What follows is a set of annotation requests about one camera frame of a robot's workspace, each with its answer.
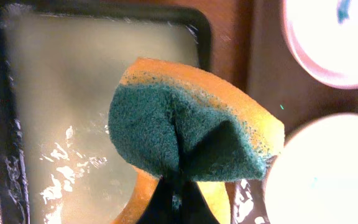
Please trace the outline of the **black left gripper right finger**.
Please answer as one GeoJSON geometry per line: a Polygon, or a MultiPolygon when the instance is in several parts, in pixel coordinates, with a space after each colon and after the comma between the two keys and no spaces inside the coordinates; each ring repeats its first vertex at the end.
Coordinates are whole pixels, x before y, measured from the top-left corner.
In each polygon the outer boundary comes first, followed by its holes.
{"type": "Polygon", "coordinates": [[[195,182],[180,183],[179,224],[219,224],[195,182]]]}

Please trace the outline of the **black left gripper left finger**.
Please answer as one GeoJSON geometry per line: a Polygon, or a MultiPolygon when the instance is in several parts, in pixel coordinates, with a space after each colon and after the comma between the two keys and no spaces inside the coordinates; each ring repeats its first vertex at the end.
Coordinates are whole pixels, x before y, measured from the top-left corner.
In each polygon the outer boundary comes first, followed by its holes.
{"type": "Polygon", "coordinates": [[[162,177],[137,224],[175,224],[177,215],[173,211],[173,185],[162,177]]]}

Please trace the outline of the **green and yellow sponge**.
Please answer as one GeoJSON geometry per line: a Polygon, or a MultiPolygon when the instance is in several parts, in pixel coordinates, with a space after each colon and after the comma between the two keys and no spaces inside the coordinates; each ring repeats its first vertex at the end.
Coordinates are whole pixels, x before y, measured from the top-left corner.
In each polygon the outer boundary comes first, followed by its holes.
{"type": "Polygon", "coordinates": [[[261,180],[283,150],[283,123],[234,85],[204,70],[138,58],[114,93],[108,131],[137,172],[116,223],[136,223],[164,177],[173,185],[179,223],[180,183],[195,182],[219,223],[231,221],[226,185],[261,180]]]}

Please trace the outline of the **pale blue plate front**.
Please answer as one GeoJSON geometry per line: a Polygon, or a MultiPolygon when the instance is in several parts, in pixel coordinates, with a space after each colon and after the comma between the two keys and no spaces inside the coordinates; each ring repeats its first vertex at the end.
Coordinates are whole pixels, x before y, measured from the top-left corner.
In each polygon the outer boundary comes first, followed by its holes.
{"type": "Polygon", "coordinates": [[[264,201],[271,224],[358,224],[358,114],[325,116],[291,134],[264,201]]]}

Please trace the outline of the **white plate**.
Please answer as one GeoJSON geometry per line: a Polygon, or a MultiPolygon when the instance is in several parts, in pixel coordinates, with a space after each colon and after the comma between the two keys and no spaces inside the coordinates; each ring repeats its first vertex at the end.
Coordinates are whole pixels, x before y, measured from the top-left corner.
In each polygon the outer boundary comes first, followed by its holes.
{"type": "Polygon", "coordinates": [[[280,12],[288,49],[307,73],[358,88],[358,0],[283,0],[280,12]]]}

